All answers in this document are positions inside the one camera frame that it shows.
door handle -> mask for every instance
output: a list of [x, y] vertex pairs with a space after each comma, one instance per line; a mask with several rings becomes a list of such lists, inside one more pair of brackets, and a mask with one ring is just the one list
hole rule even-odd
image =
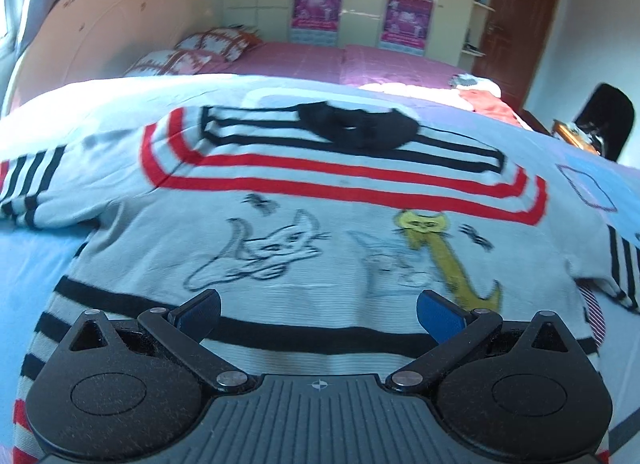
[[489, 24], [486, 26], [486, 33], [487, 34], [493, 34], [495, 32], [502, 32], [504, 31], [504, 29], [496, 24], [495, 21], [489, 21]]

wooden door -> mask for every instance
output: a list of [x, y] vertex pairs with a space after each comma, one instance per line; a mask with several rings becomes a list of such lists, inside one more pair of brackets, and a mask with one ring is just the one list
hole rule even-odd
[[502, 100], [514, 111], [524, 100], [545, 48], [557, 0], [491, 0], [480, 50], [486, 54], [473, 68], [476, 76], [495, 81]]

wooden headboard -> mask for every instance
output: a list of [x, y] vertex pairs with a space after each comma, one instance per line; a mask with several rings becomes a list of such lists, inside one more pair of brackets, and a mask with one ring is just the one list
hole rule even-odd
[[2, 115], [71, 82], [121, 77], [210, 20], [201, 0], [60, 0], [18, 60]]

yellow cat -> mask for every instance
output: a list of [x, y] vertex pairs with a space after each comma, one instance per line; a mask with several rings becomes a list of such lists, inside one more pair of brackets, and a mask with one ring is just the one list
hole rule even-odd
[[442, 213], [433, 217], [418, 215], [413, 211], [402, 211], [396, 215], [396, 225], [402, 229], [409, 247], [419, 250], [426, 245], [433, 262], [445, 277], [447, 287], [454, 296], [454, 301], [465, 310], [487, 308], [500, 312], [502, 289], [496, 281], [494, 290], [486, 298], [480, 298], [472, 289], [460, 262], [454, 255], [445, 238], [440, 234], [449, 227], [449, 221]]

black chair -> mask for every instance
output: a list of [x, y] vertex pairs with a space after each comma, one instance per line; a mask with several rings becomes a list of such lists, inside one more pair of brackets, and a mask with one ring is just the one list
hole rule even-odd
[[594, 147], [604, 158], [615, 162], [631, 133], [635, 117], [631, 100], [621, 90], [603, 82], [575, 119], [575, 126], [592, 137]]

